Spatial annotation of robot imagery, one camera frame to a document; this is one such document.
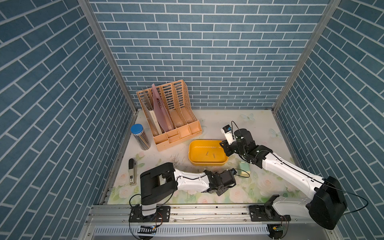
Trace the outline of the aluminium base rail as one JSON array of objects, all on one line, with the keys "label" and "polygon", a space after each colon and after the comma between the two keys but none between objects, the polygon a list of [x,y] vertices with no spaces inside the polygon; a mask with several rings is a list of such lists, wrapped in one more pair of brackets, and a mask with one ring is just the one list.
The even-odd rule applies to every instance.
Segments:
[{"label": "aluminium base rail", "polygon": [[268,221],[248,204],[169,205],[147,223],[128,205],[92,206],[81,240],[341,240],[338,228],[326,230],[299,216]]}]

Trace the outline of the purple folder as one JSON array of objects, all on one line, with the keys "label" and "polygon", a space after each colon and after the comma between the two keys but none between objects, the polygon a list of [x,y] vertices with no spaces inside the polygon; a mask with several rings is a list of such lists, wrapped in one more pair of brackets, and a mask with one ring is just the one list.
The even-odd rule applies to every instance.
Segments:
[{"label": "purple folder", "polygon": [[152,84],[153,102],[154,102],[154,113],[157,121],[164,132],[168,132],[174,129],[171,118],[167,112],[166,106],[154,84]]}]

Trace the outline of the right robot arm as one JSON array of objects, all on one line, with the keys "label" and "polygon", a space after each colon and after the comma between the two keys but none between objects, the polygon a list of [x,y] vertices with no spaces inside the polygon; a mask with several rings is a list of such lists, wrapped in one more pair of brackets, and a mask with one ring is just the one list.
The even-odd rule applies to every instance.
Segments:
[{"label": "right robot arm", "polygon": [[245,162],[283,178],[305,194],[302,199],[273,195],[264,204],[265,219],[299,216],[312,219],[327,230],[336,227],[348,206],[337,179],[324,179],[285,161],[266,146],[257,145],[246,129],[233,131],[226,125],[221,132],[226,139],[220,145],[228,157],[237,154]]}]

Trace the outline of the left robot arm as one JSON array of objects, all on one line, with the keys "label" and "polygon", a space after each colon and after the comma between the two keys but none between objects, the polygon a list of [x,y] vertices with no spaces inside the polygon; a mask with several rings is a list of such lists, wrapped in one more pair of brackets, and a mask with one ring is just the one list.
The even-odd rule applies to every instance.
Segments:
[{"label": "left robot arm", "polygon": [[176,191],[195,191],[221,196],[236,185],[237,170],[230,169],[221,173],[204,170],[202,173],[188,173],[174,168],[173,163],[165,163],[140,175],[141,204],[131,205],[129,222],[150,223],[156,218],[169,221],[166,216],[170,207],[160,202],[169,201]]}]

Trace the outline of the beige file book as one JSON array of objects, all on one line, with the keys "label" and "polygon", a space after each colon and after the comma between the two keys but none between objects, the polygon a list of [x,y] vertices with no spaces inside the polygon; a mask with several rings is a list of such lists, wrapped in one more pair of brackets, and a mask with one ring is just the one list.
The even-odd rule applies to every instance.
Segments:
[{"label": "beige file book", "polygon": [[163,131],[162,131],[161,126],[160,126],[160,124],[159,124],[159,122],[157,120],[157,117],[156,117],[156,114],[155,114],[154,110],[150,110],[149,112],[150,112],[151,120],[152,120],[153,125],[154,125],[154,127],[156,129],[156,132],[157,132],[156,135],[162,134]]}]

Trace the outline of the peach desk file organizer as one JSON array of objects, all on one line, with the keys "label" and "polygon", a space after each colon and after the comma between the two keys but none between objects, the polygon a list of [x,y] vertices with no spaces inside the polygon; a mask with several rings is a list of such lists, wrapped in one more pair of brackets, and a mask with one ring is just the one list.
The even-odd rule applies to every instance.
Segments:
[{"label": "peach desk file organizer", "polygon": [[202,126],[192,111],[187,84],[183,80],[156,86],[174,129],[156,135],[156,129],[150,117],[150,110],[154,110],[152,87],[137,91],[139,103],[150,126],[158,151],[164,151],[202,134]]}]

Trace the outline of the green eraser box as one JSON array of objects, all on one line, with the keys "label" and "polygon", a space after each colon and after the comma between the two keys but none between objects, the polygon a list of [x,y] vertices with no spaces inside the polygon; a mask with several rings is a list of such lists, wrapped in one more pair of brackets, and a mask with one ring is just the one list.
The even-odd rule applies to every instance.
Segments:
[{"label": "green eraser box", "polygon": [[240,162],[239,163],[239,169],[241,169],[241,173],[247,172],[250,173],[250,164],[247,162]]}]

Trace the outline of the black silver stapler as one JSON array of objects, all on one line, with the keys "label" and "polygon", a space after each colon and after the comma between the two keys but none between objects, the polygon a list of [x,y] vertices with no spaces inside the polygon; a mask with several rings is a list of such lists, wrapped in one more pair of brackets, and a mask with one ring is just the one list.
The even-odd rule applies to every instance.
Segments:
[{"label": "black silver stapler", "polygon": [[129,184],[134,186],[137,182],[137,161],[129,159]]}]

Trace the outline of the yellow plastic storage box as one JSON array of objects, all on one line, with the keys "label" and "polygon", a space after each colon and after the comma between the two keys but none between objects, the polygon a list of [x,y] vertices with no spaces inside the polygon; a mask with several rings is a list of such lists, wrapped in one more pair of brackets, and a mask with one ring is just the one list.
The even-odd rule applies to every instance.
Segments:
[{"label": "yellow plastic storage box", "polygon": [[229,160],[220,140],[194,140],[189,145],[189,160],[194,166],[223,166]]}]

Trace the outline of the blue-lid pencil tube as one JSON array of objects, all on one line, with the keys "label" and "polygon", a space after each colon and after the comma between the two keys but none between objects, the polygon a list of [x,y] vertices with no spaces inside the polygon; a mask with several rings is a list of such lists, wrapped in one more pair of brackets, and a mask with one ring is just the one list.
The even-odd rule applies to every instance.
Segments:
[{"label": "blue-lid pencil tube", "polygon": [[144,127],[141,124],[134,124],[131,127],[131,133],[137,140],[142,150],[146,151],[151,147],[149,139],[145,133]]}]

